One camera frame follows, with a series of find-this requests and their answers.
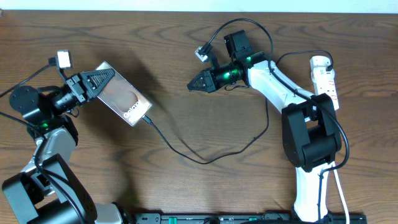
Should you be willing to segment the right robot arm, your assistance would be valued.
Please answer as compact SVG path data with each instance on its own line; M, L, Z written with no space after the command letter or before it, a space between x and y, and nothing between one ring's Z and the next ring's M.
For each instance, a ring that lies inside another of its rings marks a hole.
M211 66L188 83L188 90L213 93L242 80L262 93L281 113L284 152L296 170L294 212L302 222L324 220L327 177L336 169L335 154L342 137L335 113L339 104L331 55L312 52L312 93L284 75L270 55L255 52L244 30L226 35L224 42L231 59L224 65L218 63L209 42L196 49L195 55Z

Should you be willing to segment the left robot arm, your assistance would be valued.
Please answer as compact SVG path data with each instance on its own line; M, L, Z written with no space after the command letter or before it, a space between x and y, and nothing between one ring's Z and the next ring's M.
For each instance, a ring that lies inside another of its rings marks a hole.
M78 144L72 111L96 98L114 77L112 68L63 78L63 86L33 88L20 82L7 93L37 149L5 180L2 192L19 223L132 223L116 203L94 203L68 165Z

